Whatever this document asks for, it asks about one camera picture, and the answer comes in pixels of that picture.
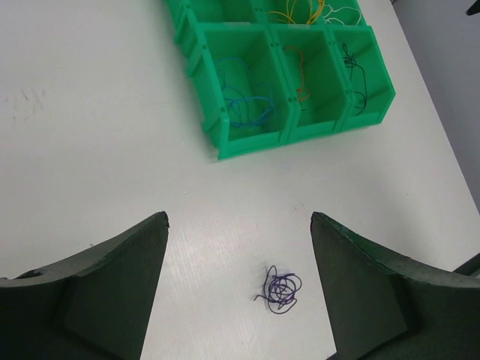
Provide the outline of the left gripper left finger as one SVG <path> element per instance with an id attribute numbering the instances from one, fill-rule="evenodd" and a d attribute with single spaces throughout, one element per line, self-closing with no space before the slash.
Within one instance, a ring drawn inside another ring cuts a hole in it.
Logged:
<path id="1" fill-rule="evenodd" d="M 169 235 L 157 212 L 58 262 L 1 279 L 2 359 L 139 359 Z"/>

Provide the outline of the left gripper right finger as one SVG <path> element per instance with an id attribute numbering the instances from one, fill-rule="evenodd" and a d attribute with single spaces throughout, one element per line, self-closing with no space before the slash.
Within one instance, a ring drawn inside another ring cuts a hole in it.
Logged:
<path id="1" fill-rule="evenodd" d="M 315 212 L 310 233 L 335 359 L 477 359 L 479 258 L 416 261 Z"/>

